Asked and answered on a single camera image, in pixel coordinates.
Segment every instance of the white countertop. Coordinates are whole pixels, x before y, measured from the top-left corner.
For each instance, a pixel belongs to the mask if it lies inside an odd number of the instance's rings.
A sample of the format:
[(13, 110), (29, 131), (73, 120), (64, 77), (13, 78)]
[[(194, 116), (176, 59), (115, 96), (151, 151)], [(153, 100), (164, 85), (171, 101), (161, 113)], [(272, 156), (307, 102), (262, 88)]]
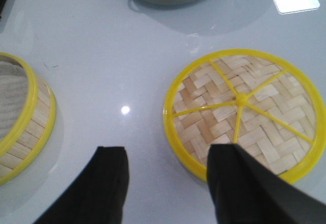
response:
[[(25, 60), (53, 89), (53, 133), (39, 157), (0, 187), (0, 223), (31, 224), (97, 146), (125, 146), (124, 224), (215, 223), (205, 183), (177, 160), (162, 107), (177, 74), (211, 52), (250, 48), (302, 70), (326, 101), (326, 0), (281, 15), (273, 0), (201, 0), (158, 7), (138, 0), (8, 0), (0, 51)], [(121, 113), (123, 106), (130, 112)], [(295, 186), (326, 203), (326, 156)]]

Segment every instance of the bamboo steamer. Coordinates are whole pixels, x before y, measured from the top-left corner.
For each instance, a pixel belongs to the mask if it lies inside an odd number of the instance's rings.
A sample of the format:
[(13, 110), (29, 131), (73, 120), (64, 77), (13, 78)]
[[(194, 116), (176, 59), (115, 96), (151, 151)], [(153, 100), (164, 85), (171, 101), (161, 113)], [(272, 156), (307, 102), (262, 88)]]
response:
[(167, 93), (164, 124), (177, 157), (202, 180), (211, 144), (238, 143), (289, 183), (314, 167), (326, 144), (314, 85), (285, 60), (248, 49), (187, 66)]
[(48, 140), (55, 97), (20, 58), (0, 52), (0, 184), (22, 172)]

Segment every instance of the yellow center hub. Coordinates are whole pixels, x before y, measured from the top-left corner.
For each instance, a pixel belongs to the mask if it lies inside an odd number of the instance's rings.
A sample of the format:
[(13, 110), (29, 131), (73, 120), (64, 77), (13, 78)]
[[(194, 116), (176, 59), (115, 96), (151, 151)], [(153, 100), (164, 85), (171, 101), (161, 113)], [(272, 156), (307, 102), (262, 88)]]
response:
[(238, 106), (245, 106), (248, 101), (248, 96), (244, 93), (239, 93), (235, 96), (235, 104)]

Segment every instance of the woven bamboo mat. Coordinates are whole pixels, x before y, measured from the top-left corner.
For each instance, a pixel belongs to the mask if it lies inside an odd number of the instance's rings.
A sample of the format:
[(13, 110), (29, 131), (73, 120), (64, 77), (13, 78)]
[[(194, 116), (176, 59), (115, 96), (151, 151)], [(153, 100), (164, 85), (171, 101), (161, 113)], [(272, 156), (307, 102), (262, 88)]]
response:
[(28, 81), (24, 69), (0, 61), (0, 141), (18, 119), (27, 93)]
[[(247, 102), (241, 111), (237, 94)], [(175, 94), (172, 112), (184, 148), (205, 166), (211, 144), (237, 142), (281, 174), (305, 157), (315, 137), (315, 112), (300, 82), (252, 56), (222, 57), (192, 70)]]

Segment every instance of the yellow plastic spoke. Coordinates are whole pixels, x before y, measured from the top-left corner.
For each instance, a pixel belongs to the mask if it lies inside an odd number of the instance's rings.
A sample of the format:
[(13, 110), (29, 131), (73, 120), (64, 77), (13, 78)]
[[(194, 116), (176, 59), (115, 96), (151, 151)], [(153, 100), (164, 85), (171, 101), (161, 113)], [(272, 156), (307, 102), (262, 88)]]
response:
[(233, 142), (234, 143), (236, 143), (238, 141), (238, 134), (239, 134), (239, 129), (240, 129), (240, 119), (241, 119), (242, 109), (243, 109), (243, 106), (238, 106), (236, 123), (235, 123), (235, 128), (234, 128), (234, 137), (233, 137)]
[(256, 111), (257, 113), (260, 113), (261, 115), (269, 118), (270, 120), (278, 123), (279, 125), (283, 126), (284, 128), (288, 129), (289, 131), (291, 131), (293, 134), (297, 135), (298, 137), (302, 138), (303, 140), (309, 142), (310, 144), (314, 144), (314, 141), (309, 139), (308, 137), (306, 137), (305, 135), (299, 133), (298, 131), (294, 130), (292, 127), (290, 127), (289, 125), (285, 124), (284, 122), (280, 121), (279, 119), (276, 119), (275, 117), (271, 116), (269, 113), (249, 104), (246, 103), (246, 106), (251, 108), (252, 110)]
[(216, 72), (222, 77), (222, 79), (225, 81), (225, 83), (228, 85), (229, 89), (232, 91), (234, 95), (237, 95), (238, 92), (234, 89), (233, 85), (231, 82), (226, 78), (226, 76), (223, 74), (222, 70), (212, 61), (209, 60), (210, 64), (212, 67), (216, 70)]
[(218, 107), (223, 107), (223, 106), (228, 106), (228, 105), (234, 105), (234, 104), (235, 104), (235, 100), (230, 101), (230, 102), (225, 102), (225, 103), (219, 103), (219, 104), (213, 104), (213, 105), (207, 105), (207, 106), (192, 108), (192, 109), (185, 110), (185, 111), (182, 111), (182, 112), (174, 113), (174, 114), (172, 114), (172, 117), (183, 116), (183, 115), (195, 112), (195, 111), (203, 111), (203, 110), (208, 110), (208, 109), (218, 108)]
[(266, 80), (265, 82), (263, 82), (261, 85), (259, 85), (258, 87), (256, 87), (255, 89), (253, 89), (249, 94), (248, 94), (248, 98), (250, 98), (251, 96), (253, 96), (255, 93), (257, 93), (260, 89), (262, 89), (264, 86), (268, 85), (269, 83), (271, 83), (274, 79), (276, 79), (277, 77), (279, 77), (280, 75), (284, 74), (287, 70), (284, 69), (282, 70), (280, 73), (277, 73), (276, 75), (272, 76), (271, 78), (269, 78), (268, 80)]

